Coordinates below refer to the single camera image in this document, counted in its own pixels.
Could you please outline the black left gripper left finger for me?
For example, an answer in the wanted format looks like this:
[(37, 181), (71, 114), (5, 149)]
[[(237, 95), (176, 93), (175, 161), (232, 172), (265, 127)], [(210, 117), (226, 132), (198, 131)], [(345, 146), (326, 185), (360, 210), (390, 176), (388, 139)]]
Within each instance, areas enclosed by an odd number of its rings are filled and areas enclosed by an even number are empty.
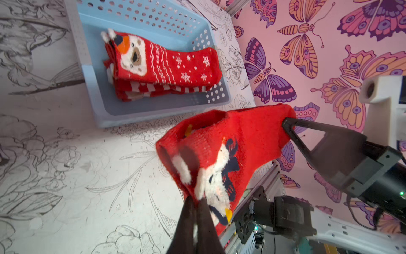
[(192, 197), (187, 197), (167, 254), (194, 254), (193, 229), (196, 222), (196, 208)]

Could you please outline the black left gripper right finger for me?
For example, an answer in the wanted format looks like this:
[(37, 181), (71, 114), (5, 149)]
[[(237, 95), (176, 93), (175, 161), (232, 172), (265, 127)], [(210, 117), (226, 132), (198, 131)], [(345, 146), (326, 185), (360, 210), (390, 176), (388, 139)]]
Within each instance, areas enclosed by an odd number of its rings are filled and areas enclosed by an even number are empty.
[(206, 198), (201, 199), (197, 205), (197, 239), (198, 254), (225, 254)]

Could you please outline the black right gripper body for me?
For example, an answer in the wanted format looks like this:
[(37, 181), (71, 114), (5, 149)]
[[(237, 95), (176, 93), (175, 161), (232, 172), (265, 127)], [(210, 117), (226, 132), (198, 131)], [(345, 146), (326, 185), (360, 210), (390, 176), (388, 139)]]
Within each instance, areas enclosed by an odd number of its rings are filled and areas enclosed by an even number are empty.
[(362, 145), (365, 158), (355, 168), (353, 181), (345, 193), (348, 199), (357, 198), (376, 208), (377, 224), (385, 212), (406, 223), (406, 166), (403, 154), (390, 147), (366, 142)]

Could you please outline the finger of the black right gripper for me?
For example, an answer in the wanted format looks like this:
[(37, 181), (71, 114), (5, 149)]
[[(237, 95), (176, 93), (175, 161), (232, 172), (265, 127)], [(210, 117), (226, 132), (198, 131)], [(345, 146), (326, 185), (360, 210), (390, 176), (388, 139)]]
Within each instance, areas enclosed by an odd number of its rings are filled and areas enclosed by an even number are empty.
[[(368, 157), (363, 147), (367, 136), (362, 133), (328, 124), (287, 117), (284, 131), (296, 144), (306, 161), (326, 180), (341, 191), (354, 182), (368, 182)], [(318, 131), (324, 136), (311, 148), (298, 136), (297, 127)]]

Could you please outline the red snowflake patterned sock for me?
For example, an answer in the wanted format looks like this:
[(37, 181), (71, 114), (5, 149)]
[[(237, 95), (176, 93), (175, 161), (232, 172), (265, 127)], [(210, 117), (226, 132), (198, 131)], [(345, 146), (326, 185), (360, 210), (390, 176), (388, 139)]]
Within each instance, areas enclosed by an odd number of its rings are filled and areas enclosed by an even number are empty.
[(290, 141), (282, 124), (287, 104), (212, 110), (181, 121), (156, 151), (185, 197), (206, 199), (217, 234), (229, 225), (254, 172), (279, 158)]

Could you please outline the red white striped santa sock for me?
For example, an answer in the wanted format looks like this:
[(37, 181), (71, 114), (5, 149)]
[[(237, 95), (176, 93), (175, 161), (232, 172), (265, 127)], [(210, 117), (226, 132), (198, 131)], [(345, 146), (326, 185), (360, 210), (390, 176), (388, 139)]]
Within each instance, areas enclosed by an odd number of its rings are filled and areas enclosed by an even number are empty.
[(105, 60), (108, 82), (114, 86), (118, 99), (124, 102), (136, 101), (145, 97), (158, 97), (167, 94), (189, 94), (207, 92), (207, 87), (180, 87), (175, 85), (147, 84), (136, 81), (128, 81), (113, 78), (114, 64), (111, 60)]

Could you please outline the red santa snowflake sock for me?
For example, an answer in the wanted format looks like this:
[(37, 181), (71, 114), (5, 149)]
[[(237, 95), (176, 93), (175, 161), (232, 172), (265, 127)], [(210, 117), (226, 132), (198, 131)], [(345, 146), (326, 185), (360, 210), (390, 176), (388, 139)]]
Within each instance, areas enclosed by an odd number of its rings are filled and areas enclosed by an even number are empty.
[(108, 29), (101, 32), (113, 78), (147, 84), (207, 87), (222, 78), (214, 48), (193, 52), (172, 51), (146, 38)]

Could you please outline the light blue plastic basket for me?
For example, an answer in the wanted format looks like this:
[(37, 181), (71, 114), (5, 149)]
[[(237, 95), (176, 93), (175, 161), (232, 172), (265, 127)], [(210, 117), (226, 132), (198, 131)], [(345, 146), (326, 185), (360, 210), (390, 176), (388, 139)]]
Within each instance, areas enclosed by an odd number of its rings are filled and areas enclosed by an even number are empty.
[(99, 128), (230, 102), (213, 29), (173, 1), (65, 1)]

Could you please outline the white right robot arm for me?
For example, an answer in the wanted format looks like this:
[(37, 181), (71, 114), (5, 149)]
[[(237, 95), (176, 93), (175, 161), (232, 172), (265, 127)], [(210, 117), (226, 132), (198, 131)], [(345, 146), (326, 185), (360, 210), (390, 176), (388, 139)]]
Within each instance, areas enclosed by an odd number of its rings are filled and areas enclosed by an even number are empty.
[[(375, 207), (373, 222), (383, 213), (406, 223), (406, 165), (395, 139), (377, 128), (362, 134), (347, 128), (287, 118), (282, 127), (306, 161), (348, 199)], [(405, 234), (379, 232), (377, 227), (351, 224), (320, 211), (311, 214), (312, 240), (360, 254), (403, 254)]]

